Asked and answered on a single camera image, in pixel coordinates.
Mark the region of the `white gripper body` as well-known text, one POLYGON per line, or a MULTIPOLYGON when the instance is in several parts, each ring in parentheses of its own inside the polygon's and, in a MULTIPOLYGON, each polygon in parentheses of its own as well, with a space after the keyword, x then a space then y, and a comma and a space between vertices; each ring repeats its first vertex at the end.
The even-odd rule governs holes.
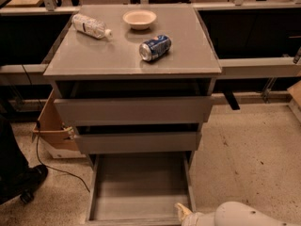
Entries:
POLYGON ((203 217, 201 213, 189 214, 182 221, 182 226, 203 226, 203 217))

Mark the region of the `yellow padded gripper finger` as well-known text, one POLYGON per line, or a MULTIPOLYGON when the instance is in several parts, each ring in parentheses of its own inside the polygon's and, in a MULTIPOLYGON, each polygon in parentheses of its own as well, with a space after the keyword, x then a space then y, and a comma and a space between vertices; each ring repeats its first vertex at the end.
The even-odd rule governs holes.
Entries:
POLYGON ((189 215, 192 214, 192 211, 181 203, 177 202, 175 204, 177 209, 178 219, 180 222, 183 222, 189 215))

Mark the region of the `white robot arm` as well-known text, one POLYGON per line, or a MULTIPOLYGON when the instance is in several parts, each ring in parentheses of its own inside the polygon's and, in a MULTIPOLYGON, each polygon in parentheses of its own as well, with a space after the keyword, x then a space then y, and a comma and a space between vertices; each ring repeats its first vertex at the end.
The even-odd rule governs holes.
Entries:
POLYGON ((301 226, 271 218, 240 202, 224 202, 209 214, 194 213, 179 202, 175 207, 182 226, 301 226))

